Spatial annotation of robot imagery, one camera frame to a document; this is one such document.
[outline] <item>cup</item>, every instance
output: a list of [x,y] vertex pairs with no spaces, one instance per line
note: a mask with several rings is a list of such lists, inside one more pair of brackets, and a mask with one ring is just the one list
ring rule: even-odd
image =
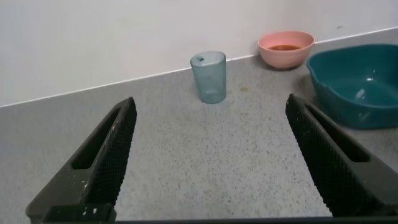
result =
[[226,57],[223,52],[202,52],[192,57],[192,67],[199,99],[219,103],[226,97]]

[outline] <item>teal basin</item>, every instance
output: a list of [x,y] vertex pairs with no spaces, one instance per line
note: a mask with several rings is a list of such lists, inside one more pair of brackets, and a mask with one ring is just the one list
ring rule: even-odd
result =
[[398,126],[398,45],[321,52],[307,61],[321,109],[355,129]]

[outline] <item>pink bowl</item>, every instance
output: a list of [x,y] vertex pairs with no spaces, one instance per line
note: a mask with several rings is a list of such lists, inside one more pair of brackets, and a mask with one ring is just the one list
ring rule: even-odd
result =
[[[292,68],[300,65],[310,54],[315,43],[312,35],[300,31],[284,31],[267,34],[259,40],[262,59],[275,68]],[[297,50],[271,50],[276,45],[293,45]]]

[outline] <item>countertop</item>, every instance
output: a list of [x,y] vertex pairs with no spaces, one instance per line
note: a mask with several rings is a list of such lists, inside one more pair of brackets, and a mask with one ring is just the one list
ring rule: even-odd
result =
[[[317,44],[395,42],[390,30]],[[227,97],[202,103],[192,71],[0,108],[0,220],[24,210],[117,102],[137,106],[118,220],[330,216],[285,115],[290,93],[312,99],[308,70],[259,57],[227,63]],[[347,130],[398,171],[398,131]]]

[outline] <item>brown liquid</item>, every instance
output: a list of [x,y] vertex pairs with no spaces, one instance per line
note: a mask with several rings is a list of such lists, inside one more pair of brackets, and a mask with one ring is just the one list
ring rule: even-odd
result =
[[269,47],[268,49],[271,49],[271,50],[297,50],[300,48],[301,47],[297,47],[294,45],[282,44],[282,45],[275,45],[275,46]]

